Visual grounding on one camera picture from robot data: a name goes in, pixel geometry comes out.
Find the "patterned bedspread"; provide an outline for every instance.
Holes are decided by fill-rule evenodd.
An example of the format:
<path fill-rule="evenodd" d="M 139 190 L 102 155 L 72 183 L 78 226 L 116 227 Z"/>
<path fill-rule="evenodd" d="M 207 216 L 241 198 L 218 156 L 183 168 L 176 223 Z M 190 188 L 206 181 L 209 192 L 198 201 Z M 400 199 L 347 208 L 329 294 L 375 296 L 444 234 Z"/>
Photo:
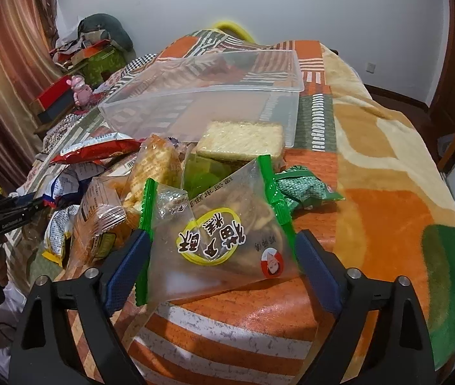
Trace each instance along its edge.
<path fill-rule="evenodd" d="M 257 48 L 269 47 L 202 30 L 155 61 Z M 455 203 L 424 142 L 401 113 L 372 101 L 351 68 L 320 43 L 288 41 L 271 48 L 297 51 L 305 83 L 295 147 L 285 160 L 306 165 L 346 198 L 295 215 L 295 229 L 310 229 L 346 267 L 369 277 L 408 276 L 439 368 L 455 351 Z M 60 145 L 86 137 L 101 121 L 92 111 Z M 44 172 L 47 164 L 33 180 Z M 32 252 L 21 245 L 8 253 L 10 277 L 25 292 L 36 275 L 58 272 L 40 265 L 27 270 Z M 141 308 L 132 294 L 113 322 L 148 383 L 284 385 L 296 382 L 332 326 L 311 296 L 302 278 Z M 97 377 L 75 313 L 70 322 L 85 369 Z M 357 374 L 374 325 L 369 316 L 346 378 Z"/>

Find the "green sealed bag edge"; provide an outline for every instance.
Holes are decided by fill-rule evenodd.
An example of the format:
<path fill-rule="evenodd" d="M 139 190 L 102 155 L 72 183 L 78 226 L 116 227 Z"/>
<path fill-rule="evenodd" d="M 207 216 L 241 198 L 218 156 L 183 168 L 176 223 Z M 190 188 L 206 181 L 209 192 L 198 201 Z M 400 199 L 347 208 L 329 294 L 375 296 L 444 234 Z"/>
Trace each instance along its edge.
<path fill-rule="evenodd" d="M 145 182 L 144 195 L 142 199 L 142 215 L 140 216 L 139 229 L 144 230 L 149 234 L 149 238 L 153 239 L 154 233 L 152 232 L 152 209 L 154 208 L 156 199 L 156 188 L 158 183 L 148 178 Z M 135 301 L 137 306 L 147 304 L 147 272 L 149 270 L 149 260 L 144 264 L 144 267 L 140 271 L 137 281 L 135 283 Z"/>
<path fill-rule="evenodd" d="M 282 194 L 279 186 L 277 185 L 277 179 L 275 178 L 274 171 L 272 169 L 272 158 L 270 155 L 262 155 L 257 157 L 257 163 L 260 167 L 261 176 L 265 183 L 265 196 L 267 202 L 274 210 L 278 224 L 282 227 L 284 234 L 288 239 L 293 257 L 295 260 L 295 230 L 291 223 L 290 209 L 286 204 L 284 195 Z"/>

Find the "yellow label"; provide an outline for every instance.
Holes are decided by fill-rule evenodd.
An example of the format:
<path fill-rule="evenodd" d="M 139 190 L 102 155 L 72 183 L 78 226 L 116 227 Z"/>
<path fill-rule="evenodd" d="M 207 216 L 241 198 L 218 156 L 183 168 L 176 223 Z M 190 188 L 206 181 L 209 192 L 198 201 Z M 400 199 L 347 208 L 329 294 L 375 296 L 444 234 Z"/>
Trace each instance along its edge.
<path fill-rule="evenodd" d="M 63 269 L 63 261 L 60 256 L 57 256 L 54 253 L 51 253 L 50 251 L 43 251 L 42 256 L 45 257 L 47 260 L 50 260 L 51 262 L 55 262 L 60 268 Z"/>
<path fill-rule="evenodd" d="M 189 222 L 179 233 L 175 244 L 178 252 L 192 263 L 220 265 L 233 255 L 239 245 L 245 243 L 243 231 L 240 218 L 232 209 L 216 208 Z"/>

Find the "clear plastic container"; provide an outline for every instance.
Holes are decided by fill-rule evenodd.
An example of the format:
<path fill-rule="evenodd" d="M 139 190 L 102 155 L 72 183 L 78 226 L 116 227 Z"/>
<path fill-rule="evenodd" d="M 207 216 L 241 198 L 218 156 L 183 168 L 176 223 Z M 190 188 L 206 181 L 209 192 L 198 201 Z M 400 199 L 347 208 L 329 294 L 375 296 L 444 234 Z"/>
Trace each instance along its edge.
<path fill-rule="evenodd" d="M 292 147 L 303 90 L 295 51 L 222 52 L 156 62 L 100 109 L 111 128 L 135 139 L 198 141 L 211 120 L 251 120 L 282 124 Z"/>

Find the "metal screw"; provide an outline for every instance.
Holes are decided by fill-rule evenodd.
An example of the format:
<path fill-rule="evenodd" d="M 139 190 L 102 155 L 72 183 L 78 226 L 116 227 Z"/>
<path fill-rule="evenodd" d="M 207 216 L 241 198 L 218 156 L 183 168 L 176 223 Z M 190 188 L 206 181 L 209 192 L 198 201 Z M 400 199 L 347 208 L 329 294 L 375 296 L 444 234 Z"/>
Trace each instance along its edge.
<path fill-rule="evenodd" d="M 411 285 L 410 279 L 408 277 L 405 277 L 404 275 L 398 277 L 398 283 L 400 285 L 403 285 L 404 287 L 408 287 L 409 285 Z"/>
<path fill-rule="evenodd" d="M 87 277 L 88 279 L 95 278 L 97 275 L 99 275 L 99 269 L 97 268 L 88 268 L 85 271 L 85 277 Z"/>
<path fill-rule="evenodd" d="M 39 287 L 44 285 L 47 281 L 49 281 L 49 277 L 47 275 L 40 275 L 36 280 L 35 284 L 37 284 Z"/>
<path fill-rule="evenodd" d="M 352 279 L 359 279 L 362 274 L 359 269 L 350 268 L 350 269 L 347 269 L 347 275 L 349 275 Z"/>

